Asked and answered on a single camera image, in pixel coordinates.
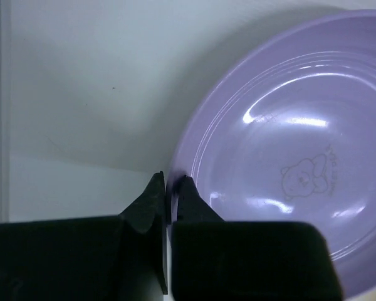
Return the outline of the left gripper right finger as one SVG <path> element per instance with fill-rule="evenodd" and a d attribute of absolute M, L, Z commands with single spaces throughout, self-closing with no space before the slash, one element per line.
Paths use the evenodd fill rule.
<path fill-rule="evenodd" d="M 171 291 L 175 300 L 343 300 L 327 243 L 312 225 L 224 221 L 194 180 L 173 188 Z"/>

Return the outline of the lilac plate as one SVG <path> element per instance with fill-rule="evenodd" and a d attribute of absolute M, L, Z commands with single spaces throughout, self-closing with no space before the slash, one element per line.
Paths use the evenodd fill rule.
<path fill-rule="evenodd" d="M 251 51 L 191 117 L 167 194 L 193 178 L 227 221 L 304 221 L 346 297 L 376 287 L 376 9 L 304 22 Z"/>

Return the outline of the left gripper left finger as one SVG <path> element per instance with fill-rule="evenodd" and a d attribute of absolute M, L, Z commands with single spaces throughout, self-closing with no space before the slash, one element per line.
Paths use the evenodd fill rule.
<path fill-rule="evenodd" d="M 0 224 L 0 300 L 162 300 L 165 182 L 120 214 Z"/>

